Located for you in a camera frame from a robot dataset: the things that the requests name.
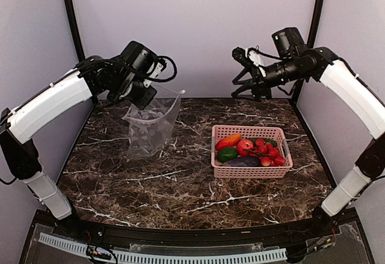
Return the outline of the clear zip top bag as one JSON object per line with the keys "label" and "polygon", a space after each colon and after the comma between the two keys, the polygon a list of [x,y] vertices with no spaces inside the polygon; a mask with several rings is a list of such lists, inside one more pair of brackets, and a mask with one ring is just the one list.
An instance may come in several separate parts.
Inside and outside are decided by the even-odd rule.
{"label": "clear zip top bag", "polygon": [[122,118],[128,123],[131,159],[153,156],[171,140],[186,90],[174,91],[160,85],[155,88],[158,93],[146,108],[131,105]]}

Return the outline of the pink plastic basket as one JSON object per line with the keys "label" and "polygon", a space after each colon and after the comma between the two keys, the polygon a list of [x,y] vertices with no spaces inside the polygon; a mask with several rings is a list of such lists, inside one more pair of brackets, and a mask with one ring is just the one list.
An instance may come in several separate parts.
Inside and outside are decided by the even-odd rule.
{"label": "pink plastic basket", "polygon": [[279,127],[215,125],[211,164],[221,179],[280,179],[293,167]]}

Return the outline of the green bell pepper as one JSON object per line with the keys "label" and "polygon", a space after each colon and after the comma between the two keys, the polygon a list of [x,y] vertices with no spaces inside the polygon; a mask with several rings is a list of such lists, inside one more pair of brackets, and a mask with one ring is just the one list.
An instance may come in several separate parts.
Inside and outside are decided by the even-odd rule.
{"label": "green bell pepper", "polygon": [[224,147],[217,153],[216,160],[220,163],[225,163],[238,157],[238,151],[234,147]]}

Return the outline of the purple eggplant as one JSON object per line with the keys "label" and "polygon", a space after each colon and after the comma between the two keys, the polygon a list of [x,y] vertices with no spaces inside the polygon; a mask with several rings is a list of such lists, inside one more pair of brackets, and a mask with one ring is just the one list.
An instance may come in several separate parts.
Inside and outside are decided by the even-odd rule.
{"label": "purple eggplant", "polygon": [[243,156],[221,164],[223,167],[260,167],[260,159],[255,156]]}

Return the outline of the red lychee bunch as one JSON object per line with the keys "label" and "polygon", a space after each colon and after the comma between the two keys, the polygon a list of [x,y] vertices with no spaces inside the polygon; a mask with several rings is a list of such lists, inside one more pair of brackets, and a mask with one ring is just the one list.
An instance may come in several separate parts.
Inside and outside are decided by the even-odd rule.
{"label": "red lychee bunch", "polygon": [[273,147],[270,143],[256,147],[249,152],[250,156],[256,156],[260,159],[260,163],[263,167],[283,166],[285,159],[280,153],[277,147]]}

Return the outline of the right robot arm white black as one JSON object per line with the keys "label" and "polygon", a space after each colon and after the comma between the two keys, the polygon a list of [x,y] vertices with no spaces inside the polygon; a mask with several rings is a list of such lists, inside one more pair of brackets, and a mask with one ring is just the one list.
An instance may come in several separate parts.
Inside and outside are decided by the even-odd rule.
{"label": "right robot arm white black", "polygon": [[330,218],[353,206],[384,177],[384,101],[342,57],[327,47],[312,48],[296,27],[275,32],[272,54],[258,45],[236,47],[238,63],[231,96],[268,100],[278,92],[288,100],[303,83],[295,107],[315,137],[336,186],[307,223],[312,236],[330,226]]}

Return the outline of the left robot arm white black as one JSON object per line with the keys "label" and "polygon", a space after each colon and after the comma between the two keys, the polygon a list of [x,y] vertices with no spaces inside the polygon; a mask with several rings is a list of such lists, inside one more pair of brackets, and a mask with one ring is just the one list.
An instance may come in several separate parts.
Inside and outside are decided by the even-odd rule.
{"label": "left robot arm white black", "polygon": [[138,109],[144,109],[157,93],[151,84],[164,69],[164,60],[144,45],[131,41],[120,55],[110,59],[89,57],[21,106],[3,110],[1,150],[11,174],[56,219],[62,220],[62,229],[71,237],[81,237],[85,225],[72,215],[68,198],[40,163],[33,136],[74,106],[104,92],[112,103],[127,99]]}

